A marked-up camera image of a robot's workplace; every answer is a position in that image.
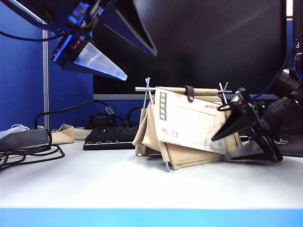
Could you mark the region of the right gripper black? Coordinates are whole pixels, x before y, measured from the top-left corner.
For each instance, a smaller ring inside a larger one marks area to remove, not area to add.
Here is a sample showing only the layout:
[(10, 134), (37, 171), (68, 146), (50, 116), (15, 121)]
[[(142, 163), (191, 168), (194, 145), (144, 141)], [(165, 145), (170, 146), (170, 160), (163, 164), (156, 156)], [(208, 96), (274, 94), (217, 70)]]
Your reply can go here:
[(274, 163), (280, 162), (283, 159), (282, 155), (268, 133), (266, 122), (259, 117), (256, 103), (244, 104), (250, 100), (250, 95), (242, 87), (236, 91), (236, 96), (238, 99), (234, 99), (231, 106), (240, 106), (231, 110), (230, 116), (211, 138), (211, 141), (223, 139), (246, 128), (252, 130), (252, 133), (249, 134), (252, 140), (243, 146), (228, 151), (224, 156), (224, 161), (265, 160)]

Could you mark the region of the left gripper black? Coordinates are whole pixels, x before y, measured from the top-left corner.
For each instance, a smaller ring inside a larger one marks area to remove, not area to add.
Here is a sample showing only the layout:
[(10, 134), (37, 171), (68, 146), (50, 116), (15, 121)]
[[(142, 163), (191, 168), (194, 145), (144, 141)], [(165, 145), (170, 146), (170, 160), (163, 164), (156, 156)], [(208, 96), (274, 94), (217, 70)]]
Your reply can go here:
[(52, 28), (63, 37), (51, 60), (65, 71), (125, 81), (127, 75), (96, 46), (91, 32), (100, 21), (142, 51), (158, 51), (133, 0), (52, 0)]

